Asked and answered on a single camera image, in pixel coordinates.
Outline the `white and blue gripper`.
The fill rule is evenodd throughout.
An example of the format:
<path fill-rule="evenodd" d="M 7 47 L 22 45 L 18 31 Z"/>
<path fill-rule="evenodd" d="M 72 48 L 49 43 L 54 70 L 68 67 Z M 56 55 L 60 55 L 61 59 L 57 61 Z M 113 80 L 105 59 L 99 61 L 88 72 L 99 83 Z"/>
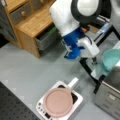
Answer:
<path fill-rule="evenodd" d="M 66 59 L 73 60 L 78 57 L 94 58 L 99 53 L 99 48 L 95 42 L 85 35 L 80 28 L 73 31 L 62 31 L 62 43 L 66 47 Z"/>

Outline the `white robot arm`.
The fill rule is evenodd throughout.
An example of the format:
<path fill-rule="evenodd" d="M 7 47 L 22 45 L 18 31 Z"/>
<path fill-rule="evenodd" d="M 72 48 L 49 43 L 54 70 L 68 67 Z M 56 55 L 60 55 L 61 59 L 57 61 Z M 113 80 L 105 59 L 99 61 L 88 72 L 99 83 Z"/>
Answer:
<path fill-rule="evenodd" d="M 49 8 L 54 25 L 67 50 L 66 59 L 94 58 L 100 50 L 82 26 L 94 21 L 101 12 L 103 0 L 55 0 Z"/>

